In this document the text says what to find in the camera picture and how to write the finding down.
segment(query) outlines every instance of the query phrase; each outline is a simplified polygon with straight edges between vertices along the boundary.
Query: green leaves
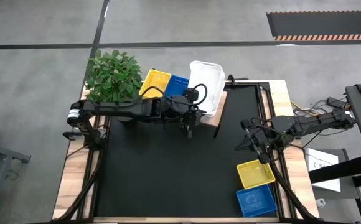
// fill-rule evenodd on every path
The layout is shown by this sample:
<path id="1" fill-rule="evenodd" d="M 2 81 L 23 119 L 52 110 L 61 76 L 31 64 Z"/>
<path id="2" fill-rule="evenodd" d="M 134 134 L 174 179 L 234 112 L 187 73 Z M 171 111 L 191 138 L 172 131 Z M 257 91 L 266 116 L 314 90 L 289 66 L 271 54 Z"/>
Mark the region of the green leaves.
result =
<path id="1" fill-rule="evenodd" d="M 132 101 L 141 87 L 141 71 L 135 57 L 118 50 L 111 54 L 97 50 L 89 58 L 87 89 L 88 99 L 100 102 Z"/>

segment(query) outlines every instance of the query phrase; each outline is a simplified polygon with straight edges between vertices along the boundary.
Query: wooden tabletop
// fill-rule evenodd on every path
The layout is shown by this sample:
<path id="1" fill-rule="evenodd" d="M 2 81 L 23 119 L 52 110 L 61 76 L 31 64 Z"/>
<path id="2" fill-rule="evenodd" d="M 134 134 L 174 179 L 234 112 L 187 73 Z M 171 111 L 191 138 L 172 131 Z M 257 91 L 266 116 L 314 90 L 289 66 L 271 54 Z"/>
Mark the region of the wooden tabletop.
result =
<path id="1" fill-rule="evenodd" d="M 271 97 L 274 106 L 274 112 L 276 116 L 294 116 L 293 109 L 291 107 L 290 98 L 287 91 L 286 82 L 284 80 L 242 80 L 238 82 L 269 82 Z M 268 100 L 266 94 L 263 93 L 263 101 L 265 106 L 266 117 L 270 117 Z M 81 99 L 85 98 L 88 94 L 88 90 L 83 91 Z M 222 114 L 222 108 L 226 99 L 226 93 L 222 95 L 220 105 L 218 107 L 217 114 L 206 123 L 216 126 L 219 123 L 220 115 Z M 105 118 L 100 118 L 99 125 L 104 123 Z M 95 118 L 92 118 L 91 124 L 95 122 Z M 300 145 L 299 141 L 294 141 L 293 144 Z M 83 139 L 71 141 L 68 147 L 68 154 L 79 149 L 83 146 Z M 93 153 L 92 170 L 96 166 L 96 161 L 99 152 Z M 87 166 L 88 149 L 82 149 L 76 154 L 69 157 L 64 166 L 62 181 L 60 183 L 59 192 L 56 199 L 56 204 L 52 218 L 58 218 L 64 214 L 66 209 L 73 203 L 78 193 L 81 191 L 83 178 L 85 175 L 85 168 Z M 290 185 L 293 192 L 297 195 L 298 199 L 304 204 L 311 214 L 319 217 L 317 211 L 316 201 L 314 198 L 311 181 L 305 163 L 305 158 L 302 150 L 296 147 L 287 147 L 284 150 L 284 158 L 286 161 L 287 172 L 289 175 Z M 83 217 L 88 217 L 92 189 L 89 191 L 85 200 L 85 206 L 83 208 Z M 285 192 L 280 187 L 282 204 L 284 209 L 284 216 L 289 216 L 288 200 Z M 276 222 L 277 218 L 132 218 L 132 217 L 95 217 L 94 222 Z"/>

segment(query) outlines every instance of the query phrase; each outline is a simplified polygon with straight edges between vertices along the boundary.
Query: white plastic basket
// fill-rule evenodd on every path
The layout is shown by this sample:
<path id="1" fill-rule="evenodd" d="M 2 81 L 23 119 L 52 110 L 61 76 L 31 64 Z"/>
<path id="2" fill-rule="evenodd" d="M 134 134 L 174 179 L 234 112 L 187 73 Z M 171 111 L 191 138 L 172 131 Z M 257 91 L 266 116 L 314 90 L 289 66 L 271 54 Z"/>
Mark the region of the white plastic basket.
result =
<path id="1" fill-rule="evenodd" d="M 207 112 L 206 116 L 213 117 L 217 112 L 220 97 L 225 87 L 225 73 L 220 65 L 208 62 L 193 61 L 190 63 L 190 79 L 188 88 L 203 83 L 207 86 L 207 98 L 199 109 Z M 205 95 L 204 87 L 197 87 L 199 98 L 196 102 L 202 100 Z"/>

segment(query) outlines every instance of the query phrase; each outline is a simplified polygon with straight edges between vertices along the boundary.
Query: yellow plastic basket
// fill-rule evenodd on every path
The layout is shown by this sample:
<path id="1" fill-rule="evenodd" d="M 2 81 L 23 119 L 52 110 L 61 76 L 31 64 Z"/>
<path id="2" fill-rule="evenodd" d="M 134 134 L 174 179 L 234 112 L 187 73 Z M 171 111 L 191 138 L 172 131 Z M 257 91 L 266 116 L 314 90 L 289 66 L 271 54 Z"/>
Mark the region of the yellow plastic basket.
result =
<path id="1" fill-rule="evenodd" d="M 258 187 L 275 181 L 269 164 L 254 160 L 236 166 L 238 175 L 245 189 Z"/>
<path id="2" fill-rule="evenodd" d="M 171 74 L 169 73 L 150 69 L 141 89 L 139 90 L 139 95 L 142 95 L 142 93 L 150 86 L 155 86 L 158 87 L 160 90 L 165 91 L 170 77 Z M 143 96 L 143 98 L 153 97 L 162 97 L 162 93 L 155 89 L 152 89 Z"/>

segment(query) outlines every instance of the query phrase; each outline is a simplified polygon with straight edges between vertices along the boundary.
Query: gray floor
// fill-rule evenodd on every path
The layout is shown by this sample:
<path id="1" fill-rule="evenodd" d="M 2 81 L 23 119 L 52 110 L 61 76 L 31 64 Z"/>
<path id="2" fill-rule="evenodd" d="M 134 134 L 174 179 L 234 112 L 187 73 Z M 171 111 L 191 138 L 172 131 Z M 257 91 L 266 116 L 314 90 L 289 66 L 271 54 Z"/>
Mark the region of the gray floor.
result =
<path id="1" fill-rule="evenodd" d="M 0 44 L 92 43 L 103 0 L 0 0 Z M 101 42 L 273 40 L 267 11 L 361 9 L 361 0 L 111 0 Z M 121 49 L 143 73 L 156 68 L 188 77 L 189 64 L 220 64 L 235 77 L 288 84 L 292 100 L 309 107 L 341 98 L 361 83 L 361 45 Z M 32 154 L 14 163 L 0 197 L 0 223 L 47 221 L 52 216 L 68 141 L 62 132 L 70 103 L 80 94 L 90 49 L 0 50 L 0 145 Z M 310 147 L 346 148 L 361 156 L 357 128 L 318 137 Z M 322 218 L 359 220 L 354 202 L 328 202 Z"/>

